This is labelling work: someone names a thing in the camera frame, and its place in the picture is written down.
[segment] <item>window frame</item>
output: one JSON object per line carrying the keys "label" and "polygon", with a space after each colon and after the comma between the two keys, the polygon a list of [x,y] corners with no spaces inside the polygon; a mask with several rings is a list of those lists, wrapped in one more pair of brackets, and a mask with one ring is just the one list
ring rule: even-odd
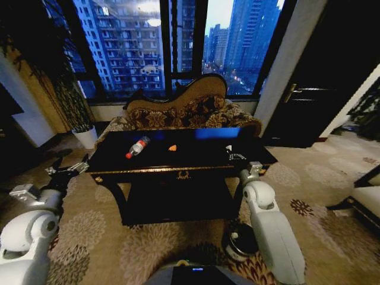
{"label": "window frame", "polygon": [[[77,10],[73,1],[57,0],[65,15],[66,21],[71,31],[72,40],[78,49],[86,72],[75,72],[78,81],[92,81],[96,88],[96,97],[87,98],[89,103],[106,103],[127,101],[128,98],[110,98],[108,94],[122,94],[127,91],[105,91],[100,75],[96,68],[96,63],[93,59],[91,50],[86,40],[86,34],[82,28],[80,18],[77,15]],[[252,94],[247,95],[227,95],[227,98],[234,101],[258,101],[260,91],[265,79],[269,75],[270,68],[276,58],[278,49],[281,45],[287,25],[292,17],[293,10],[297,0],[285,0],[277,25],[274,29],[270,45],[264,58],[262,67],[259,72]],[[172,0],[172,18],[176,19],[177,0]],[[160,18],[161,18],[161,36],[163,45],[163,70],[165,90],[147,90],[145,93],[151,96],[170,98],[173,94],[172,80],[192,80],[202,75],[202,57],[204,48],[205,26],[207,20],[208,0],[195,0],[195,15],[194,15],[194,36],[192,48],[192,70],[187,72],[178,72],[177,70],[177,24],[173,21],[173,72],[172,60],[170,51],[170,23],[169,23],[169,1],[160,0]]]}

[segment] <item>floral upholstery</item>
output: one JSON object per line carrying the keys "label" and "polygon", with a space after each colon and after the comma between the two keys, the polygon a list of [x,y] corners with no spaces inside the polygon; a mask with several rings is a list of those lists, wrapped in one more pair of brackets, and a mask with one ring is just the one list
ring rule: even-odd
{"label": "floral upholstery", "polygon": [[164,110],[135,108],[112,119],[96,142],[101,143],[108,132],[136,129],[228,128],[254,126],[255,135],[261,132],[261,123],[244,112],[238,104],[220,96],[210,95],[191,100],[183,108]]}

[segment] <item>bottle label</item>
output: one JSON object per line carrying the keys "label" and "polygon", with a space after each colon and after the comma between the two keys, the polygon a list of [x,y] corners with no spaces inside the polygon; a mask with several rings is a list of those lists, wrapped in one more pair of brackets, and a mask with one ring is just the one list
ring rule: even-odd
{"label": "bottle label", "polygon": [[147,145],[146,142],[143,141],[143,140],[139,140],[137,143],[138,143],[138,144],[141,144],[142,147],[145,147],[145,146]]}

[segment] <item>sky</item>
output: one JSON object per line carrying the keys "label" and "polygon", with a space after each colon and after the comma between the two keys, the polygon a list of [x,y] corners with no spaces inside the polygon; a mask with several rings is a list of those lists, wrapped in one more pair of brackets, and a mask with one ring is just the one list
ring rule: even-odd
{"label": "sky", "polygon": [[[277,6],[282,9],[285,0],[278,0]],[[230,26],[233,0],[208,0],[207,21],[205,34],[208,35],[210,28],[220,24],[221,29]]]}

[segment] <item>door handle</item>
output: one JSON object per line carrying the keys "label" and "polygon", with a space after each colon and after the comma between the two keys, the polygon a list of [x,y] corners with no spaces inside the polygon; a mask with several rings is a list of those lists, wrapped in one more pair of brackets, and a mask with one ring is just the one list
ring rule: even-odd
{"label": "door handle", "polygon": [[284,99],[284,103],[286,104],[293,93],[302,93],[302,90],[295,90],[295,88],[297,87],[297,84],[296,83],[293,83],[291,86],[290,86],[290,90],[289,90],[289,93],[287,94],[287,96],[285,97]]}

